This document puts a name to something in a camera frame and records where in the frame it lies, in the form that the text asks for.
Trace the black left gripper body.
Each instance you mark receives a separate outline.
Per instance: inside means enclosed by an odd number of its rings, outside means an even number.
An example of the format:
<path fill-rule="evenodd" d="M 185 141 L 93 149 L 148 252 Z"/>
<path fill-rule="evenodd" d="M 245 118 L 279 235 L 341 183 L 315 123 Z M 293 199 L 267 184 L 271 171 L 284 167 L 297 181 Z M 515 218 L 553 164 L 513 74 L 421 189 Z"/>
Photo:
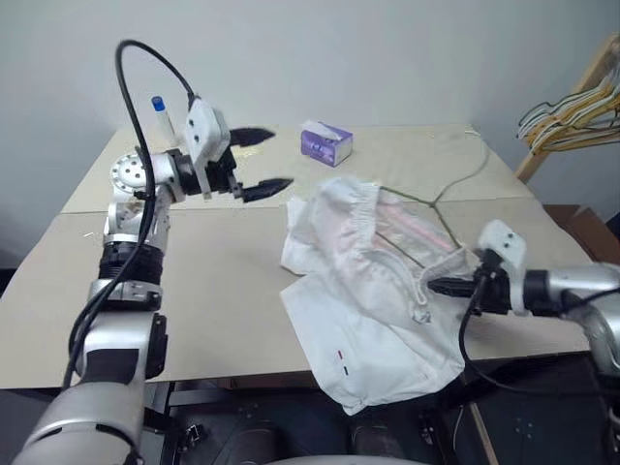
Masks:
<path fill-rule="evenodd" d="M 204 169 L 210 191 L 218 194 L 232 194 L 235 199 L 241 199 L 243 187 L 236 180 L 235 169 L 236 161 L 233 152 L 227 147 L 218 161 L 209 161 Z"/>

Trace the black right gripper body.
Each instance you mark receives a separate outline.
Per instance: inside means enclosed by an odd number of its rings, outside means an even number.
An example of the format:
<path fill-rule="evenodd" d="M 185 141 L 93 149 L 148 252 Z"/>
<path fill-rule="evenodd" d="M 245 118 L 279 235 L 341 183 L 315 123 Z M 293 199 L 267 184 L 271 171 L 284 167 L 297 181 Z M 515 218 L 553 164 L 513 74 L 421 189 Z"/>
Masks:
<path fill-rule="evenodd" d="M 474 315 L 506 315 L 512 309 L 508 273 L 499 265 L 481 264 L 469 281 L 468 310 Z"/>

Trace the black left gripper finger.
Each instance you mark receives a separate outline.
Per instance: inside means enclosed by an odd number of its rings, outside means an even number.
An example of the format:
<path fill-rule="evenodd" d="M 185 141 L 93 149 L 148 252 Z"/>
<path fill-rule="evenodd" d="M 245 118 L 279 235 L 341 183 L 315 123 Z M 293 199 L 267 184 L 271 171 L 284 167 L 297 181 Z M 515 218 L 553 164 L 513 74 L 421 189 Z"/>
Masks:
<path fill-rule="evenodd" d="M 242 199 L 244 202 L 257 202 L 263 199 L 273 197 L 286 188 L 288 188 L 294 180 L 292 178 L 270 178 L 260 181 L 257 185 L 242 188 Z"/>
<path fill-rule="evenodd" d="M 275 133 L 262 127 L 243 127 L 230 129 L 230 136 L 230 146 L 247 147 L 269 140 Z"/>

